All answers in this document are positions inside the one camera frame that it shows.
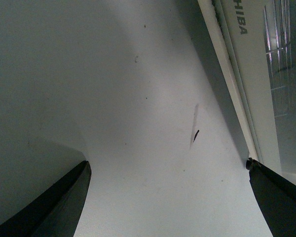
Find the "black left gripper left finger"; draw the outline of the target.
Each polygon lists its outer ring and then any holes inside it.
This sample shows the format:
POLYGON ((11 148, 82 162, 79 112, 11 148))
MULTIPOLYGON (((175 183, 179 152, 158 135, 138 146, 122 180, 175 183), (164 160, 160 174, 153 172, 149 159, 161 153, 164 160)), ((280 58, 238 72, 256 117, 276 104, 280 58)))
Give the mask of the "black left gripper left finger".
POLYGON ((87 197, 91 167, 82 161, 0 225, 0 237, 72 237, 87 197))

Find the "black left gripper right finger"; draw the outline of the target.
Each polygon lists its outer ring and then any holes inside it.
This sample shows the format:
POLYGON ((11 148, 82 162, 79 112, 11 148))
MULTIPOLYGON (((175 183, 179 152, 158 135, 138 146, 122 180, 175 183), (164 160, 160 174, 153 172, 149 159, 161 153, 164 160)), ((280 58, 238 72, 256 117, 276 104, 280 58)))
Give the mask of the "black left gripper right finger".
POLYGON ((296 185, 249 158, 246 161, 250 184, 274 237, 296 237, 296 185))

